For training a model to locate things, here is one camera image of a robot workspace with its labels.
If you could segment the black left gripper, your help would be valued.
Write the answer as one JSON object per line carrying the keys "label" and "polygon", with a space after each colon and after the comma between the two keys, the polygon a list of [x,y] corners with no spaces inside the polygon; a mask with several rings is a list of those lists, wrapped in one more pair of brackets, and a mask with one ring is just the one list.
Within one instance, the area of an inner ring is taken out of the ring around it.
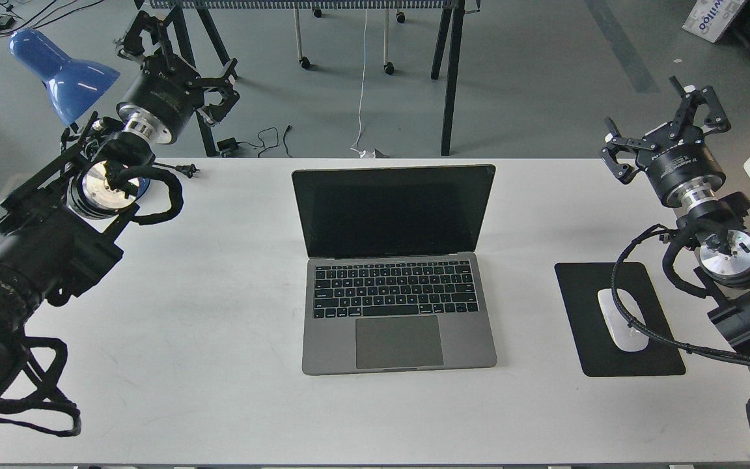
{"label": "black left gripper", "polygon": [[[144,36],[155,51],[146,55]],[[139,11],[122,38],[114,42],[117,56],[137,63],[141,74],[117,104],[117,115],[128,121],[136,112],[147,112],[160,122],[156,143],[172,145],[196,112],[207,126],[220,124],[238,103],[235,89],[237,59],[224,65],[221,76],[201,78],[194,66],[175,56],[167,24]],[[206,93],[217,93],[217,104],[206,104]]]}

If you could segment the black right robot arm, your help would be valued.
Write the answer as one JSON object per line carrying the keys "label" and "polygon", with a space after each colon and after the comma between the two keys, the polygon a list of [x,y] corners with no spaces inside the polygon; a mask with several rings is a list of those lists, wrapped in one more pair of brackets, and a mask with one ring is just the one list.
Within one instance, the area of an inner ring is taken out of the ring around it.
{"label": "black right robot arm", "polygon": [[[706,137],[729,131],[731,122],[711,86],[682,86],[676,77],[669,81],[680,96],[671,120],[642,137],[624,137],[613,119],[606,119],[600,155],[613,176],[629,184],[644,173],[663,206],[684,211],[675,229],[651,226],[622,250],[610,277],[611,301],[627,327],[658,343],[750,366],[750,232],[745,223],[750,200],[741,192],[718,197],[726,176],[706,145]],[[640,323],[622,302],[617,274],[635,247],[655,235],[667,244],[663,273],[679,291],[716,302],[708,318],[731,350],[667,338]]]}

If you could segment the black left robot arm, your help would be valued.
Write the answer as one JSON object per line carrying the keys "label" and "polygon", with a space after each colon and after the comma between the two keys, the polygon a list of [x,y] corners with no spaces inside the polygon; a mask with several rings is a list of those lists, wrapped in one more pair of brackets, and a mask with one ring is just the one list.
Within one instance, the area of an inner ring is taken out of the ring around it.
{"label": "black left robot arm", "polygon": [[117,54],[140,73],[117,104],[117,118],[77,120],[116,82],[118,72],[63,53],[34,29],[10,36],[15,58],[44,82],[65,123],[61,153],[2,201],[0,219],[0,423],[29,410],[60,412],[69,429],[21,426],[77,436],[81,412],[59,389],[68,348],[30,337],[25,324],[43,303],[81,296],[122,258],[116,240],[129,223],[157,225],[184,207],[180,173],[158,164],[155,145],[172,145],[192,116],[215,126],[240,98],[237,59],[227,55],[202,1],[155,1],[161,19],[140,10],[117,41]]}

